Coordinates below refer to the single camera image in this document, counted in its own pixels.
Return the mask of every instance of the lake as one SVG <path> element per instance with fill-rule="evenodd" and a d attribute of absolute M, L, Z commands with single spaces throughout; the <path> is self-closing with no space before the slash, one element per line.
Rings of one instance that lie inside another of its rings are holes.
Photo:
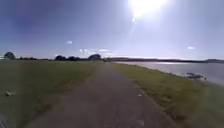
<path fill-rule="evenodd" d="M 149 69 L 184 76 L 186 73 L 203 75 L 208 81 L 224 86 L 224 64 L 216 63 L 169 63 L 169 62 L 118 62 L 138 65 Z"/>

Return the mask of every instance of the paved path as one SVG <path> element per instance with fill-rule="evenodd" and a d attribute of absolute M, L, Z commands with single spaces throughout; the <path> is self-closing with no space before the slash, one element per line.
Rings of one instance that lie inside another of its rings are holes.
<path fill-rule="evenodd" d="M 159 107 L 111 64 L 27 128 L 174 128 Z"/>

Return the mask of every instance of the field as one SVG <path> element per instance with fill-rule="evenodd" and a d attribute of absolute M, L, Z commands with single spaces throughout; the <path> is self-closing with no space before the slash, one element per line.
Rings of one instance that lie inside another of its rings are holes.
<path fill-rule="evenodd" d="M 139 66 L 115 66 L 133 79 L 180 127 L 224 126 L 223 87 Z"/>
<path fill-rule="evenodd" d="M 94 73 L 99 62 L 0 61 L 0 118 L 22 127 Z M 12 93 L 6 97 L 5 92 Z"/>

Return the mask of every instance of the sun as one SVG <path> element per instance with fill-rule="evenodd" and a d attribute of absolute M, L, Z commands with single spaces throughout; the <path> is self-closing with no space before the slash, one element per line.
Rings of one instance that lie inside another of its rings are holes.
<path fill-rule="evenodd" d="M 150 14 L 159 11 L 168 0 L 130 0 L 130 5 L 133 11 L 134 22 L 136 18 L 140 18 L 145 14 Z"/>

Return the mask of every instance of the distant trees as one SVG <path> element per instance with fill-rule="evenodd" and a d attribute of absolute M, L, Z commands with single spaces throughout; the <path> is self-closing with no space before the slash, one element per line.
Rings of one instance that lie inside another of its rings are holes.
<path fill-rule="evenodd" d="M 69 61 L 78 61 L 79 57 L 70 56 L 70 57 L 68 57 L 67 60 L 69 60 Z"/>
<path fill-rule="evenodd" d="M 4 55 L 4 59 L 14 60 L 15 58 L 16 58 L 16 57 L 15 57 L 14 53 L 12 53 L 12 52 L 7 52 L 7 53 L 5 53 L 5 55 Z"/>
<path fill-rule="evenodd" d="M 100 54 L 93 54 L 89 56 L 89 60 L 101 60 L 101 55 Z"/>
<path fill-rule="evenodd" d="M 34 57 L 20 57 L 19 60 L 37 60 L 37 58 L 34 58 Z"/>
<path fill-rule="evenodd" d="M 62 55 L 58 55 L 55 57 L 55 60 L 64 61 L 64 60 L 66 60 L 66 57 L 64 57 Z"/>

